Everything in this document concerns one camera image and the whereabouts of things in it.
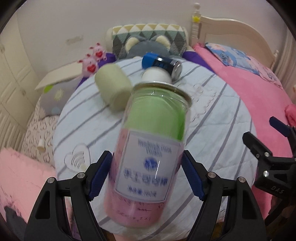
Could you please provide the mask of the triangle patterned pillow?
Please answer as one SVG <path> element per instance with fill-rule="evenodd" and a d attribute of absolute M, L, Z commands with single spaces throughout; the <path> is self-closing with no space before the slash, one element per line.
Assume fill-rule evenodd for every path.
<path fill-rule="evenodd" d="M 125 44 L 129 37 L 143 37 L 151 40 L 155 36 L 165 36 L 170 42 L 170 53 L 182 56 L 188 46 L 187 31 L 175 24 L 130 24 L 115 26 L 109 29 L 110 43 L 113 54 L 118 58 L 125 58 Z"/>

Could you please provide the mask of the cream wardrobe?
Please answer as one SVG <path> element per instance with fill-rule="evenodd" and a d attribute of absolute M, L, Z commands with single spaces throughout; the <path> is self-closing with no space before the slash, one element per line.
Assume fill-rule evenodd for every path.
<path fill-rule="evenodd" d="M 41 95 L 38 83 L 14 15 L 1 32 L 1 148 L 21 149 Z"/>

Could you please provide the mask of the heart patterned sheet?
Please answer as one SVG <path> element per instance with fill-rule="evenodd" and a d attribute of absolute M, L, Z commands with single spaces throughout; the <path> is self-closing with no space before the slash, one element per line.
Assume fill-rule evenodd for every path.
<path fill-rule="evenodd" d="M 21 153 L 41 163 L 47 163 L 55 167 L 53 151 L 53 135 L 59 116 L 40 117 L 43 113 L 40 110 L 38 100 L 33 117 L 27 126 L 27 131 L 21 145 Z"/>

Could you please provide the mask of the clear jar green pink paper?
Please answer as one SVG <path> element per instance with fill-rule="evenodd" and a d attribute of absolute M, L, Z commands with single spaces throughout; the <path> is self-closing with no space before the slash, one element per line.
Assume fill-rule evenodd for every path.
<path fill-rule="evenodd" d="M 191 104 L 187 93 L 168 83 L 134 86 L 104 200 L 116 223 L 148 227 L 160 219 L 181 165 Z"/>

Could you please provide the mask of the blue cartoon pillow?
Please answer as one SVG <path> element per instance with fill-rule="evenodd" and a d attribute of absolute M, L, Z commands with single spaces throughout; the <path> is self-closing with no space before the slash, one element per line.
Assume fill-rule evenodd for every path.
<path fill-rule="evenodd" d="M 206 43 L 205 47 L 225 66 L 231 66 L 251 72 L 283 90 L 280 80 L 271 69 L 262 65 L 254 57 L 247 56 L 245 52 L 215 43 Z"/>

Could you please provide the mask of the pale green cup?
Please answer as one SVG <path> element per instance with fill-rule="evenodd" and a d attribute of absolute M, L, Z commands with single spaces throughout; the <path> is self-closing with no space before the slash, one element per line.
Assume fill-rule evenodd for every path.
<path fill-rule="evenodd" d="M 125 110 L 132 94 L 132 83 L 116 64 L 106 64 L 95 74 L 95 83 L 101 98 L 112 111 Z"/>

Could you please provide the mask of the grey plush bear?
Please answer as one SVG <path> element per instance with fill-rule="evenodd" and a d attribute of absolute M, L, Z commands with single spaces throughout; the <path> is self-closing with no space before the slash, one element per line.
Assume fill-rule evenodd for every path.
<path fill-rule="evenodd" d="M 154 53 L 160 56 L 170 56 L 171 43 L 164 35 L 156 35 L 151 39 L 142 36 L 131 36 L 126 41 L 124 50 L 126 58 L 143 57 L 147 53 Z"/>

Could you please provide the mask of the yellow star sticker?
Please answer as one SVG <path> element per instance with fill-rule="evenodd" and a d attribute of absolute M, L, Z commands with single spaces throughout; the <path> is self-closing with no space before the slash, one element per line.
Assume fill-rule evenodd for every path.
<path fill-rule="evenodd" d="M 192 22 L 193 23 L 199 23 L 201 20 L 201 17 L 200 16 L 195 16 L 195 15 L 192 15 Z"/>

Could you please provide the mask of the cream bedside board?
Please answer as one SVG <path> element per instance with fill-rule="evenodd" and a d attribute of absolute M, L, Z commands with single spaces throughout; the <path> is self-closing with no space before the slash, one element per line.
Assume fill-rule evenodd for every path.
<path fill-rule="evenodd" d="M 36 86 L 35 90 L 42 89 L 48 85 L 67 81 L 80 76 L 82 73 L 82 63 L 73 62 L 60 68 L 50 71 Z"/>

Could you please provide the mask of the cream wooden headboard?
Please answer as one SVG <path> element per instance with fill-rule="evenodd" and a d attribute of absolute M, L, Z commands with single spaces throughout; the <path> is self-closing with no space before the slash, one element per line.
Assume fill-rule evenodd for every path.
<path fill-rule="evenodd" d="M 193 4 L 192 15 L 200 16 L 201 20 L 196 24 L 191 19 L 191 32 L 188 37 L 190 46 L 206 42 L 226 45 L 240 49 L 274 70 L 279 51 L 272 51 L 260 31 L 239 20 L 203 16 L 200 8 L 199 3 Z"/>

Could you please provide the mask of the grey polka dot pillow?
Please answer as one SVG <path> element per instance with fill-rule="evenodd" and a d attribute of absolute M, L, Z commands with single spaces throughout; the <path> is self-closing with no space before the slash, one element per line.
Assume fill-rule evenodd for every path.
<path fill-rule="evenodd" d="M 40 119 L 47 116 L 60 115 L 81 79 L 81 77 L 77 77 L 46 86 L 40 98 Z"/>

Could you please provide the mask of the white striped quilt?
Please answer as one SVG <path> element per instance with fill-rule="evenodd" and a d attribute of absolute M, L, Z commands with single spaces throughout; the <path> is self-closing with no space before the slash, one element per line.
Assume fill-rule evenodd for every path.
<path fill-rule="evenodd" d="M 192 99 L 186 149 L 197 162 L 221 178 L 244 177 L 254 183 L 257 159 L 243 144 L 245 132 L 255 133 L 251 115 L 239 95 L 208 69 L 182 61 L 177 87 Z M 55 169 L 60 180 L 70 179 L 96 162 L 105 150 L 113 151 L 123 114 L 113 113 L 102 100 L 93 77 L 80 85 L 64 106 L 53 137 Z M 91 206 L 98 224 L 132 240 L 178 240 L 185 238 L 202 202 L 194 196 L 185 173 L 180 170 L 163 215 L 158 223 L 127 228 L 112 221 L 103 207 L 101 192 Z"/>

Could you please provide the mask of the blue metal tin can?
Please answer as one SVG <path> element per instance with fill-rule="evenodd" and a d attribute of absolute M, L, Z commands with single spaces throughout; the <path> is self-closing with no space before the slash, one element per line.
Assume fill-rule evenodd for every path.
<path fill-rule="evenodd" d="M 166 72 L 171 76 L 173 82 L 180 78 L 183 69 L 180 61 L 155 53 L 146 53 L 142 58 L 142 68 L 148 69 L 151 67 L 158 67 L 166 70 Z"/>

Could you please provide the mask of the pink plush pig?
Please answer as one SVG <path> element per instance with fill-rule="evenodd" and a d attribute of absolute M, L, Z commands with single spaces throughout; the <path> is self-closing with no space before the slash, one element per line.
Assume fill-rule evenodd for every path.
<path fill-rule="evenodd" d="M 99 69 L 96 59 L 94 58 L 94 56 L 90 54 L 86 54 L 85 57 L 83 59 L 78 60 L 77 63 L 82 64 L 83 77 L 90 77 L 92 75 L 95 75 L 95 73 Z"/>
<path fill-rule="evenodd" d="M 107 60 L 106 50 L 100 43 L 96 43 L 95 46 L 90 46 L 89 49 L 92 50 L 92 56 L 97 62 Z"/>

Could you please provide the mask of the pink fleece blanket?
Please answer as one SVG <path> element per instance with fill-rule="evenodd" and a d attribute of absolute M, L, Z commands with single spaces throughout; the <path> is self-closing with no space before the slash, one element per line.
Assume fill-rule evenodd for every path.
<path fill-rule="evenodd" d="M 186 144 L 208 170 L 231 179 L 245 177 L 262 216 L 267 217 L 271 195 L 254 185 L 257 160 L 243 144 L 242 136 L 250 131 L 275 156 L 291 157 L 287 138 L 269 124 L 272 116 L 287 122 L 285 107 L 291 100 L 284 90 L 258 75 L 225 66 L 205 46 L 196 44 L 193 49 L 217 74 L 221 88 Z"/>

